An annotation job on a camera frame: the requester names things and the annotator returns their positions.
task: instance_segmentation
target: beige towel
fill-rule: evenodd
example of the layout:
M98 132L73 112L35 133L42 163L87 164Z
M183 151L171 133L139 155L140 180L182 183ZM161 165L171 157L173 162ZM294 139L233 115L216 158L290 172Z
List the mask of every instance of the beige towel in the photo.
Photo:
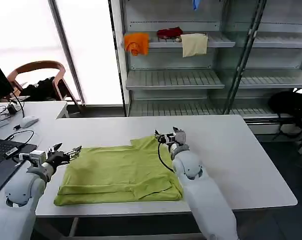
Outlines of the beige towel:
M206 34L183 34L182 46L183 57L206 54L208 37Z

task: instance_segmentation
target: white mouse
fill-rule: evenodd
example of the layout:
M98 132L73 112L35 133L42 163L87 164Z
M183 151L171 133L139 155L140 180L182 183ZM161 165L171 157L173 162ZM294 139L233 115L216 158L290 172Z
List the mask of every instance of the white mouse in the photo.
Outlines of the white mouse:
M22 122L20 124L20 127L23 129L28 128L29 126L33 125L34 123L38 122L39 118L35 117L35 116L26 116L22 119Z

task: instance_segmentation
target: shelf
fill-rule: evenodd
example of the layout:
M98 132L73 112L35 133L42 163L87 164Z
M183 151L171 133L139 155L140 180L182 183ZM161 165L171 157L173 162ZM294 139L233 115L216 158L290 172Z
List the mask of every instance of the shelf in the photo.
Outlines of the shelf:
M275 114L268 106L267 104L268 99L265 98L250 98L250 99L235 99L233 102L233 106L230 110L229 114L237 114L241 115L244 119L269 119L278 118L278 115ZM215 106L217 106L220 110L224 106L224 101L220 100L219 102L213 102ZM290 117L286 114L281 114L281 117L287 118Z
M287 48L287 49L302 49L302 33L269 33L269 32L259 32L256 35L253 48Z
M132 70L126 82L127 90L186 90L221 89L215 72L210 69L192 70Z
M302 88L302 70L300 69L247 69L245 70L240 89L282 89Z
M182 43L177 43L175 42L174 39L161 39L158 38L156 33L154 32L148 32L150 36L150 41L149 41L149 48L181 48ZM235 46L235 42L230 41L226 36L224 36L222 33L218 31L211 31L207 32L208 34L208 45L207 47L211 48L232 48Z
M134 101L129 116L190 116L216 115L217 110L208 100Z

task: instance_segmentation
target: table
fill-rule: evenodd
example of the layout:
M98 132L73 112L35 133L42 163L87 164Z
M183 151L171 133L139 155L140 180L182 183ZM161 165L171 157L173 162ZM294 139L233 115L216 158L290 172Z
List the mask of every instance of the table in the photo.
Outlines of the table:
M6 106L8 103L0 102L0 106ZM25 102L24 112L25 116L35 116L40 120L34 125L26 128L25 130L33 130L36 134L42 135L42 132L46 130L46 128L52 123L52 121L62 118L69 117L68 112L66 110L67 102L66 101L43 101L43 102ZM23 118L22 111L17 112L15 116L9 119L10 124L0 127L0 139L5 139L10 134L16 132L13 127L19 125ZM14 137L15 141L27 140L29 136L23 136L23 134L16 135ZM31 140L31 144L38 144L34 139Z
M6 106L8 103L0 102L0 106ZM33 138L30 140L31 144L39 146L41 148L41 141L44 139L46 132L50 130L53 122L62 117L68 117L66 101L44 101L44 102L25 102L24 111L26 116L35 116L40 120L34 125L26 128L25 130L33 130L35 132ZM16 125L20 124L23 118L22 111L19 111L14 117L10 118L10 124L0 127L0 139L7 138L10 134L15 133L13 129ZM14 137L14 141L25 142L30 137L29 134L17 134ZM26 169L30 166L28 162L24 163L20 169L11 178L12 180L19 177L20 174L25 174ZM0 191L0 204L3 203L4 188Z
M185 130L190 149L201 157L208 174L233 210L293 206L297 200L240 116L158 116L57 119L41 149L62 142L62 150L129 145L130 139ZM185 213L184 201L154 201L55 206L53 200L66 166L58 168L36 209L37 217L98 217Z

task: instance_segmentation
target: orange cloth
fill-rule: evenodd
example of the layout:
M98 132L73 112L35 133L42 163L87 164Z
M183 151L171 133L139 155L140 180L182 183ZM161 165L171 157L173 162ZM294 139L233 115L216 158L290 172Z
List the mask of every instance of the orange cloth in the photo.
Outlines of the orange cloth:
M132 33L124 36L124 46L127 52L133 56L137 54L147 55L149 51L149 35L147 33Z

